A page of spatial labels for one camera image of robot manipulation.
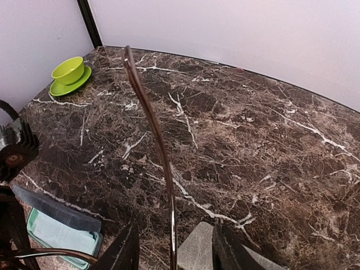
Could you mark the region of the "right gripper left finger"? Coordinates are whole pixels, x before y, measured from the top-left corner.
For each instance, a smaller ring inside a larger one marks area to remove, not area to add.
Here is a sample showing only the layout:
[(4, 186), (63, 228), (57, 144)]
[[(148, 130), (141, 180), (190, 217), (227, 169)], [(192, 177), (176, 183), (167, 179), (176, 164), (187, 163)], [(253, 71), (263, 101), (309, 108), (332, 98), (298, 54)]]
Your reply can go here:
[(126, 225), (90, 270), (139, 269), (140, 237), (135, 223)]

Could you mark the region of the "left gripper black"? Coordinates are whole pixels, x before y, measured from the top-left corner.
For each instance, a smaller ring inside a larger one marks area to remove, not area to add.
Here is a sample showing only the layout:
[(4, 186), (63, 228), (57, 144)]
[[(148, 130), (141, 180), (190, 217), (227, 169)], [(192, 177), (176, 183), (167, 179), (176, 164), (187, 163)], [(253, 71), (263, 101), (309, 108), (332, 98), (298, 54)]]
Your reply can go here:
[(32, 248), (23, 207), (10, 187), (1, 186), (1, 269), (39, 269), (35, 258), (14, 258), (12, 244), (20, 251)]

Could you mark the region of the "light blue cloth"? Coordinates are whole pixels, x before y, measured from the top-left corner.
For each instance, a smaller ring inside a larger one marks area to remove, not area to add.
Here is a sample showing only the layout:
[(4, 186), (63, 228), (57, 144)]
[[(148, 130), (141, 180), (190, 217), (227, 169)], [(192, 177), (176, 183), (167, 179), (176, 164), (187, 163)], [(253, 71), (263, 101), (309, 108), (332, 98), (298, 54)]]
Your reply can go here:
[(48, 248), (80, 251), (93, 255), (97, 249), (98, 235), (73, 229), (32, 208), (27, 230), (29, 236)]

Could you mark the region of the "beige glasses case teal lining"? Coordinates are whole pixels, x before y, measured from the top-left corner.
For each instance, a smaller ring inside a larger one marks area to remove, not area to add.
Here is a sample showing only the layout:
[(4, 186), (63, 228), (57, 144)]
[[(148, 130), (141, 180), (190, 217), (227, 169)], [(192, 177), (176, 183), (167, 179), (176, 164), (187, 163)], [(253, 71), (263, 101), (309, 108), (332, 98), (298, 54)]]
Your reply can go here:
[[(178, 265), (182, 269), (213, 269), (213, 262), (212, 262), (213, 227), (214, 226), (210, 225), (209, 223), (200, 222), (195, 227), (195, 229), (189, 234), (189, 236), (185, 239), (183, 244), (179, 247)], [(262, 267), (264, 267), (264, 269), (284, 269), (284, 267), (272, 262), (271, 260), (249, 249), (248, 247), (244, 245), (243, 247), (256, 260), (257, 263), (259, 263)]]

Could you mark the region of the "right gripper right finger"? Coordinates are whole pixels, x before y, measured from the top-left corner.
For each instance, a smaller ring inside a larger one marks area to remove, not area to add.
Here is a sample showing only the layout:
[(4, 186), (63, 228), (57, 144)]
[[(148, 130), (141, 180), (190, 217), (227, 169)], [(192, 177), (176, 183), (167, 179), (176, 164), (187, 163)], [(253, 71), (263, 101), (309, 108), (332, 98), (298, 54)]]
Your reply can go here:
[(262, 269), (226, 224), (217, 224), (212, 233), (213, 269)]

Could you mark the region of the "blue-grey glasses case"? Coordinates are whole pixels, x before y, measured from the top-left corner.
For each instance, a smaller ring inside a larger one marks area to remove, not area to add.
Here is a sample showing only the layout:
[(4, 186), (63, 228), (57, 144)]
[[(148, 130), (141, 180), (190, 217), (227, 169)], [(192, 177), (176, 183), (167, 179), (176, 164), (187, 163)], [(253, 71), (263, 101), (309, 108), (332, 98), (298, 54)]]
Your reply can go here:
[(103, 240), (103, 236), (101, 235), (102, 223), (100, 220), (85, 215), (74, 209), (71, 209), (68, 206), (66, 206), (64, 203), (58, 202), (52, 198), (28, 190), (17, 184), (14, 184), (11, 187), (11, 189), (14, 192), (17, 199), (31, 206), (31, 210), (32, 208), (35, 208), (38, 211), (44, 213), (45, 215), (73, 229), (97, 234), (98, 235), (97, 249), (94, 251), (94, 254), (92, 256), (94, 257), (98, 256)]

